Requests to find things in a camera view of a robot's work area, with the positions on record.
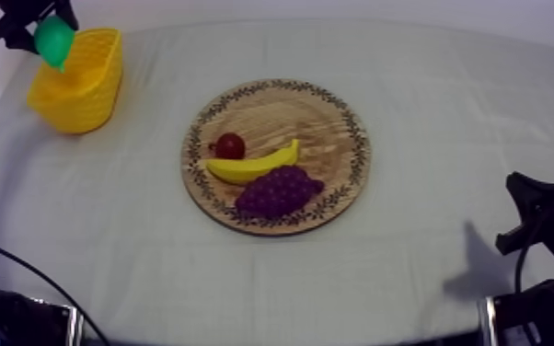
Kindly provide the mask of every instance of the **green toy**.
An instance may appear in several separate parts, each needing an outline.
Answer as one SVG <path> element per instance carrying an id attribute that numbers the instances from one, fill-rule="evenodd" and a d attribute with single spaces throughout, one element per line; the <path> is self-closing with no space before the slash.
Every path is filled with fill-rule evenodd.
<path id="1" fill-rule="evenodd" d="M 43 60 L 51 67 L 64 72 L 66 60 L 75 32 L 58 16 L 43 19 L 34 31 L 34 44 Z"/>

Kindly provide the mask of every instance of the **yellow banana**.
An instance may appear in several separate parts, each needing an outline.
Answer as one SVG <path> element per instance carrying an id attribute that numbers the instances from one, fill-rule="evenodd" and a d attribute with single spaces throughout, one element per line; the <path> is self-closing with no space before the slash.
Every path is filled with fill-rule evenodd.
<path id="1" fill-rule="evenodd" d="M 244 185 L 281 166 L 289 166 L 298 159 L 298 140 L 293 139 L 289 147 L 260 158 L 228 160 L 211 158 L 206 160 L 206 168 L 219 179 L 237 185 Z"/>

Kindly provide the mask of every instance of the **white tablecloth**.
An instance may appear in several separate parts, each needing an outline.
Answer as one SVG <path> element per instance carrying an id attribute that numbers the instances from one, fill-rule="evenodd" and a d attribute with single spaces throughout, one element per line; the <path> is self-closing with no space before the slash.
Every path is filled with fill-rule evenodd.
<path id="1" fill-rule="evenodd" d="M 554 49 L 373 21 L 155 29 L 124 39 L 113 118 L 63 136 L 26 106 L 38 59 L 0 100 L 0 246 L 49 273 L 114 340 L 177 345 L 385 344 L 475 328 L 475 301 L 508 293 L 519 222 L 504 188 L 554 181 Z M 317 231 L 231 232 L 191 201 L 180 146 L 213 97 L 287 77 L 363 119 L 362 196 Z M 554 277 L 535 248 L 526 283 Z M 0 287 L 54 302 L 0 257 Z"/>

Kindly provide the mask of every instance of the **wooden plate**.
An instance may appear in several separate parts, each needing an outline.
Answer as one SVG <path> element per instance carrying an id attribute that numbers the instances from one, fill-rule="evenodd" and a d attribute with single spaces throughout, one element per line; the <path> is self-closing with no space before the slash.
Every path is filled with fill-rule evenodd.
<path id="1" fill-rule="evenodd" d="M 237 133 L 246 158 L 265 156 L 300 140 L 296 163 L 326 188 L 303 210 L 278 219 L 246 218 L 234 208 L 244 189 L 205 169 L 208 149 L 223 133 Z M 182 146 L 182 177 L 192 199 L 217 222 L 256 236 L 288 236 L 314 229 L 342 213 L 364 187 L 371 149 L 348 105 L 307 82 L 249 82 L 211 101 L 193 121 Z"/>

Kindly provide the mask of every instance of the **yellow basket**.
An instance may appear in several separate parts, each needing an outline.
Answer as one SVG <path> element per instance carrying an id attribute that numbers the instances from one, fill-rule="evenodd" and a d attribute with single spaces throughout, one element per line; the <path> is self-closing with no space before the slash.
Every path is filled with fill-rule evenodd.
<path id="1" fill-rule="evenodd" d="M 40 66 L 28 104 L 61 133 L 85 133 L 110 118 L 122 75 L 121 34 L 116 29 L 78 33 L 64 73 Z"/>

